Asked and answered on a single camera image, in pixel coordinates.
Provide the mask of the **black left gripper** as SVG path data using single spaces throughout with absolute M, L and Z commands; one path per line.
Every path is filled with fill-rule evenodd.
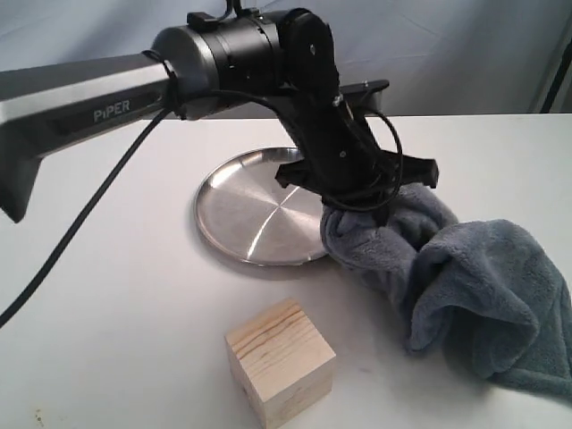
M 390 201 L 401 186 L 437 186 L 436 161 L 406 156 L 395 127 L 374 108 L 346 101 L 321 105 L 298 91 L 274 100 L 281 111 L 279 120 L 301 154 L 300 160 L 278 168 L 275 179 L 282 187 L 306 189 L 327 206 L 381 206 L 367 213 L 379 228 L 392 218 Z M 394 152 L 381 149 L 366 122 L 367 114 L 387 125 Z

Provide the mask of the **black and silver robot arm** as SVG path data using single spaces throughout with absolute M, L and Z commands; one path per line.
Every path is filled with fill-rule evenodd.
M 304 8 L 250 9 L 218 21 L 192 13 L 136 55 L 1 75 L 1 207 L 26 214 L 42 160 L 160 112 L 195 121 L 256 103 L 275 113 L 301 158 L 280 166 L 297 186 L 352 212 L 379 210 L 403 185 L 435 187 L 433 159 L 379 148 L 366 125 L 385 81 L 342 87 L 327 23 Z

